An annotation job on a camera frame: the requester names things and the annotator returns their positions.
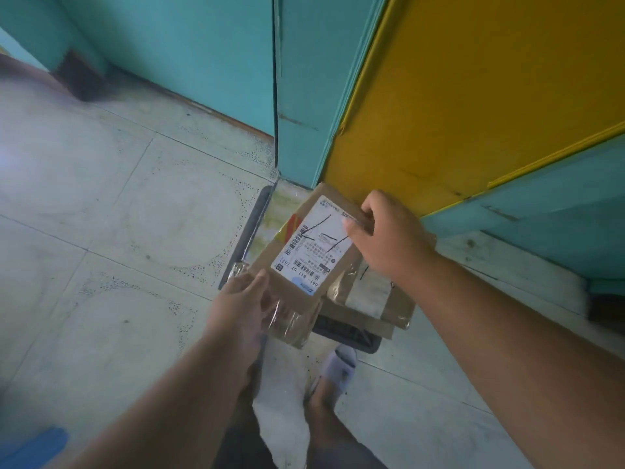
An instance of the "yellow door panel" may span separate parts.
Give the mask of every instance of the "yellow door panel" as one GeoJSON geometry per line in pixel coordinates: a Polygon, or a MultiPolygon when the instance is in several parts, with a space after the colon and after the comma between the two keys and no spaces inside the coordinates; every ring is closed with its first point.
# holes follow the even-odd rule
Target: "yellow door panel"
{"type": "Polygon", "coordinates": [[[326,165],[354,200],[434,212],[625,130],[625,0],[393,1],[326,165]]]}

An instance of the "dark shorts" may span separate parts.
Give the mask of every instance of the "dark shorts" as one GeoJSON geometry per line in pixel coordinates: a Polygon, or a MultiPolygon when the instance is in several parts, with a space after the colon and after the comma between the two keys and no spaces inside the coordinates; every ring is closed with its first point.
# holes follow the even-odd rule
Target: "dark shorts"
{"type": "MultiPolygon", "coordinates": [[[[271,452],[261,435],[230,428],[215,463],[214,469],[277,469],[271,452]]],[[[386,469],[373,453],[361,443],[342,443],[331,449],[317,451],[308,461],[308,469],[386,469]]]]}

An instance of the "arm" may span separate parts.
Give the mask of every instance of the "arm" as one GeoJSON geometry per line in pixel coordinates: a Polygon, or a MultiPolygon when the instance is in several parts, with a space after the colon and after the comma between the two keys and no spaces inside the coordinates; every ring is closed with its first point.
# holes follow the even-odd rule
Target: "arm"
{"type": "Polygon", "coordinates": [[[267,278],[231,279],[204,336],[67,467],[211,467],[260,349],[267,278]]]}
{"type": "Polygon", "coordinates": [[[437,254],[408,209],[373,191],[375,230],[346,229],[371,268],[417,302],[537,468],[621,467],[625,362],[437,254]]]}

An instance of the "tile floor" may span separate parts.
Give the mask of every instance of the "tile floor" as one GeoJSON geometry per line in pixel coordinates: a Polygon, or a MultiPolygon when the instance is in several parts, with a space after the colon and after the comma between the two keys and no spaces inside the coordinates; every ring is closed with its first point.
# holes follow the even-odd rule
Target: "tile floor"
{"type": "MultiPolygon", "coordinates": [[[[272,162],[262,139],[121,74],[94,106],[0,72],[0,438],[55,424],[80,447],[176,360],[272,162]]],[[[576,314],[578,277],[532,262],[558,278],[546,296],[527,254],[463,240],[441,251],[625,354],[576,314]]],[[[280,468],[304,466],[301,401],[332,346],[268,345],[255,408],[280,468]]],[[[529,466],[420,311],[360,358],[338,414],[389,467],[529,466]]]]}

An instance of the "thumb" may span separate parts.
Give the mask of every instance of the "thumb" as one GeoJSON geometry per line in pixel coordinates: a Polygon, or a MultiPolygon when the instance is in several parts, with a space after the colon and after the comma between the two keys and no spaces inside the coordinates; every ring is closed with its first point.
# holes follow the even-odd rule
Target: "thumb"
{"type": "Polygon", "coordinates": [[[270,275],[267,272],[267,270],[262,269],[256,274],[256,276],[254,277],[254,280],[252,280],[252,283],[247,285],[247,288],[245,289],[245,291],[252,298],[258,299],[258,301],[260,301],[263,293],[267,290],[267,287],[269,286],[269,284],[270,284],[270,275]]]}
{"type": "Polygon", "coordinates": [[[363,247],[367,244],[367,240],[371,238],[371,235],[369,235],[364,228],[360,227],[354,219],[344,218],[343,228],[354,245],[362,252],[363,247]]]}

